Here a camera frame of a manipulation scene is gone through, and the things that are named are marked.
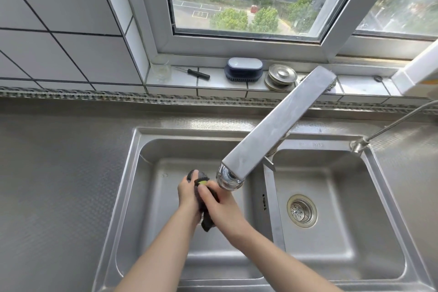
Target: stainless steel countertop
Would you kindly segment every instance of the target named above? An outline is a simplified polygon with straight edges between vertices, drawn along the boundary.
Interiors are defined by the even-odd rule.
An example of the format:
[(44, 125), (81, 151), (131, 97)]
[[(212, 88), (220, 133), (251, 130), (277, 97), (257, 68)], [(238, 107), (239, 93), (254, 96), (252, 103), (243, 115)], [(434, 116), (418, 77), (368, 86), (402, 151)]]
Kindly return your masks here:
[[(135, 103), (0, 100), (2, 291), (91, 290), (136, 127), (250, 131), (266, 113), (160, 108), (168, 112)], [(302, 119), (294, 132), (369, 135), (388, 122), (358, 118), (391, 119), (321, 115)], [(371, 148), (438, 285), (438, 124), (403, 123)]]

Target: person's right hand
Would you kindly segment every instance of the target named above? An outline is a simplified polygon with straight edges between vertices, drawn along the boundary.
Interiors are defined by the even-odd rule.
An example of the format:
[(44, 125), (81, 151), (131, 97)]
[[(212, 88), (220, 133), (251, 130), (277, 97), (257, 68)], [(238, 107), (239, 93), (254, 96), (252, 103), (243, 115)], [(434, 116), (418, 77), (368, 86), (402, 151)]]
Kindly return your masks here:
[(231, 192), (223, 190), (213, 180), (209, 180), (207, 186), (216, 191), (219, 202), (215, 200), (209, 189), (204, 185), (198, 186), (199, 195), (207, 206), (217, 228), (231, 245), (238, 248), (239, 240), (242, 240), (244, 235), (251, 231), (252, 227), (243, 216)]

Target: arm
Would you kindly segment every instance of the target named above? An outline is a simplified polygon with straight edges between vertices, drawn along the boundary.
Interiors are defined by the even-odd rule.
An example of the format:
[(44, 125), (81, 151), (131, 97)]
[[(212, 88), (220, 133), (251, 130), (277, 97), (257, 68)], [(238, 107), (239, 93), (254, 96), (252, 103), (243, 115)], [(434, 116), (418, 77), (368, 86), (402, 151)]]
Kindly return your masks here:
[(294, 257), (286, 254), (257, 232), (244, 218), (230, 192), (214, 181), (208, 186), (216, 191), (220, 203), (200, 185), (199, 194), (207, 205), (215, 225), (228, 241), (248, 257), (277, 292), (341, 292)]
[[(198, 171), (193, 172), (194, 180)], [(178, 185), (180, 205), (161, 232), (140, 256), (115, 292), (174, 292), (177, 290), (200, 214), (193, 182), (187, 177)]]

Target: forearm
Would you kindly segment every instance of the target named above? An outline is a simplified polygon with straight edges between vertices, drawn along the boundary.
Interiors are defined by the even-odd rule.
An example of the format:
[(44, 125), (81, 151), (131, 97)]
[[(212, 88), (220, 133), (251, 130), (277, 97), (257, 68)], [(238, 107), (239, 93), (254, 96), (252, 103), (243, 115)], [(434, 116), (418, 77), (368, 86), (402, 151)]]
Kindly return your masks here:
[(198, 221), (193, 208), (178, 208), (116, 292), (176, 291)]
[(253, 228), (234, 244), (257, 266), (276, 292), (341, 291)]

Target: double-basin sink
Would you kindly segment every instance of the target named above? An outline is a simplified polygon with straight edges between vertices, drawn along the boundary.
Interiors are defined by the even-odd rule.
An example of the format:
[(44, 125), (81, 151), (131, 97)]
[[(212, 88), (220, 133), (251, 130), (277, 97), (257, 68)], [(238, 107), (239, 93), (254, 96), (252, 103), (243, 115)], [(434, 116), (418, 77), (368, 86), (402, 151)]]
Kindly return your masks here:
[[(93, 292), (110, 291), (178, 207), (192, 169), (216, 176), (244, 132), (136, 129)], [(434, 291), (371, 149), (357, 136), (291, 134), (233, 192), (246, 219), (345, 291)], [(178, 291), (273, 291), (217, 228), (196, 228)]]

